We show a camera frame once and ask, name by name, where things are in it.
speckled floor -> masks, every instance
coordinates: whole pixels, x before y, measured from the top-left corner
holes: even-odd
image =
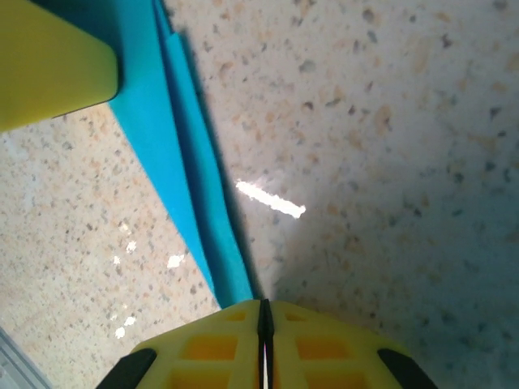
[[[519,2],[166,3],[265,294],[516,387]],[[56,387],[217,309],[107,106],[0,139],[0,327]]]

yellow foam block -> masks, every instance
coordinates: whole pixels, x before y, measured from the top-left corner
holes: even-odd
[[[0,3],[0,131],[109,100],[114,51],[28,0]]]

blue strip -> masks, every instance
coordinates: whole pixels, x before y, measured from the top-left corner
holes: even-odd
[[[182,42],[160,0],[36,2],[114,47],[122,85],[110,106],[209,288],[222,308],[253,298]]]

yellow plastic object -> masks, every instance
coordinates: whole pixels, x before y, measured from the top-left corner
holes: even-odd
[[[115,96],[114,51],[28,0],[0,3],[0,131]]]
[[[402,388],[377,353],[408,357],[398,344],[287,302],[270,310],[274,388]],[[246,301],[139,344],[132,353],[157,357],[137,389],[258,389],[259,317],[260,301]]]
[[[366,329],[283,301],[271,302],[274,387],[401,389],[377,350],[398,344]]]
[[[260,301],[245,301],[147,340],[157,358],[138,389],[257,389]]]

blue cloth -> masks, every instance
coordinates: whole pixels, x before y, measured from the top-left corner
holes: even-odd
[[[253,298],[181,37],[160,0],[35,0],[111,45],[121,127],[222,308]]]

